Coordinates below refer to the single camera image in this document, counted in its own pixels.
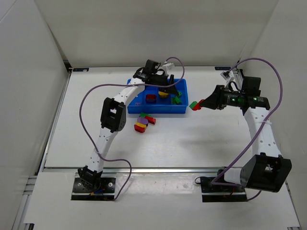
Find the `yellow oval brick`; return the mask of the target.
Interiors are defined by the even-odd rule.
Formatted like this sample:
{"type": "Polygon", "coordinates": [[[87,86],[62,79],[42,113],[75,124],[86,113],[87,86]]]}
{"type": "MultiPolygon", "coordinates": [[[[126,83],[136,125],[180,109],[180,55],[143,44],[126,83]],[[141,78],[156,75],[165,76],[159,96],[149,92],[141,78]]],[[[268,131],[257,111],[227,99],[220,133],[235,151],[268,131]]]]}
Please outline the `yellow oval brick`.
{"type": "Polygon", "coordinates": [[[158,95],[159,95],[159,97],[160,97],[161,99],[166,99],[166,98],[168,98],[168,96],[169,96],[168,93],[166,93],[166,92],[161,92],[161,91],[158,92],[158,95]]]}

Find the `green number two brick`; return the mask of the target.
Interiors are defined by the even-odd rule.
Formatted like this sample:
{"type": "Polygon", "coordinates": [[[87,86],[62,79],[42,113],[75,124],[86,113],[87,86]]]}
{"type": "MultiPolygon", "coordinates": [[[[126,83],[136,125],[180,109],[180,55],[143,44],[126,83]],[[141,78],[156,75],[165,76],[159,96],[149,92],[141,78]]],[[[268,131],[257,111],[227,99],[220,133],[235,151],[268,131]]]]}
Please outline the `green number two brick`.
{"type": "Polygon", "coordinates": [[[179,97],[172,97],[171,104],[172,105],[182,105],[182,101],[179,97]]]}

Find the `green red sloped brick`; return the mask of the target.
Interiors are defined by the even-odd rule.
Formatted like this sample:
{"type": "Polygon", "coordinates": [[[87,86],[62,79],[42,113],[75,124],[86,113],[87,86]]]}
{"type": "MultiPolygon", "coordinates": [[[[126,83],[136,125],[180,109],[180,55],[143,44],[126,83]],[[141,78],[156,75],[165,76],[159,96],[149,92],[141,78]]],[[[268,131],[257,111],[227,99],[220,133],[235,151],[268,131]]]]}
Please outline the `green red sloped brick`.
{"type": "Polygon", "coordinates": [[[200,101],[193,101],[190,105],[189,108],[193,111],[197,111],[201,109],[201,103],[204,101],[204,99],[201,99],[200,101]]]}

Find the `red yellow purple brick stack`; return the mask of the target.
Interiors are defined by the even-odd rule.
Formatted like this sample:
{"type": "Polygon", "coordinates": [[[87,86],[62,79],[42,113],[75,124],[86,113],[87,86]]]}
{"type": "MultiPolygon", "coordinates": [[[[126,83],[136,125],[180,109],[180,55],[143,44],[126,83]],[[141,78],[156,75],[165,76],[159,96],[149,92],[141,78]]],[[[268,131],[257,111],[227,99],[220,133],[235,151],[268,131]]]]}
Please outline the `red yellow purple brick stack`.
{"type": "Polygon", "coordinates": [[[143,117],[137,118],[137,121],[134,125],[135,131],[139,133],[144,133],[147,127],[148,127],[148,120],[146,118],[143,118],[143,117]]]}

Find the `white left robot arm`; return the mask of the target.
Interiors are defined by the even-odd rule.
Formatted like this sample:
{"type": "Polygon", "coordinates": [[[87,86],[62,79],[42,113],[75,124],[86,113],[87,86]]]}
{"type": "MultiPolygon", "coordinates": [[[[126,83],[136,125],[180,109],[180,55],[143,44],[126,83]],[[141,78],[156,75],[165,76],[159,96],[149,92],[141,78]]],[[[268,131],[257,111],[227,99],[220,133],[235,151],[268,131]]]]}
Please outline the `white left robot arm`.
{"type": "Polygon", "coordinates": [[[136,70],[129,83],[123,84],[123,90],[114,97],[104,99],[101,117],[100,133],[97,141],[90,138],[94,149],[88,163],[78,169],[78,175],[83,186],[94,193],[102,189],[101,175],[104,163],[108,160],[106,155],[112,141],[120,132],[127,118],[127,106],[146,87],[156,87],[162,92],[176,95],[176,81],[169,71],[174,67],[168,59],[161,64],[153,60],[147,60],[144,67],[136,70]]]}

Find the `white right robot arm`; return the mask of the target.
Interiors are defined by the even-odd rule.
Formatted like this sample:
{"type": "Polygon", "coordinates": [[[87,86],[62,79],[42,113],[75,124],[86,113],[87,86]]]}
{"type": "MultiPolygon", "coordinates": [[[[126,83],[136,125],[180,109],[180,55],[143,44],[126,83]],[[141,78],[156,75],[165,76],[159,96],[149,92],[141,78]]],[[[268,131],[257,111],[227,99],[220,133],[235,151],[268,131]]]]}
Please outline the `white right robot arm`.
{"type": "Polygon", "coordinates": [[[231,163],[211,181],[212,185],[277,193],[292,168],[290,159],[284,158],[276,145],[269,121],[273,111],[269,100],[260,95],[260,83],[258,77],[244,77],[239,91],[217,85],[208,98],[198,103],[200,108],[213,110],[222,110],[226,106],[240,108],[251,137],[251,142],[244,149],[252,149],[251,159],[240,169],[234,168],[231,163]]]}

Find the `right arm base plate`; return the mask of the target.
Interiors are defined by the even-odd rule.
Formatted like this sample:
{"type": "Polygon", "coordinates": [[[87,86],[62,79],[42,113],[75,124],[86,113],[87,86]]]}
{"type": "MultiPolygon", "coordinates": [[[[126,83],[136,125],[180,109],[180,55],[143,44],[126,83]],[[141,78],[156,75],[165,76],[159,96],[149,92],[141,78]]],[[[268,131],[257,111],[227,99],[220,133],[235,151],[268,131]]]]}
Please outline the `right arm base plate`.
{"type": "Polygon", "coordinates": [[[203,203],[215,202],[247,202],[247,194],[242,187],[213,185],[211,181],[214,177],[199,176],[194,183],[201,186],[201,196],[203,203]]]}

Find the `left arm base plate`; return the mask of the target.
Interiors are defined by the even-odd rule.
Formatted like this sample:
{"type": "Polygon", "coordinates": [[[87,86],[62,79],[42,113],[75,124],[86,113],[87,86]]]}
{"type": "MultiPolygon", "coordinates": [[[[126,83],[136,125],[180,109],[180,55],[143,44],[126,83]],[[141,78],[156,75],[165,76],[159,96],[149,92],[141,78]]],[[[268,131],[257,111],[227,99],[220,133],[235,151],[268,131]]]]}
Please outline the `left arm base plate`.
{"type": "Polygon", "coordinates": [[[102,175],[94,187],[85,186],[85,182],[75,175],[71,200],[74,201],[113,201],[115,198],[116,176],[102,175]]]}

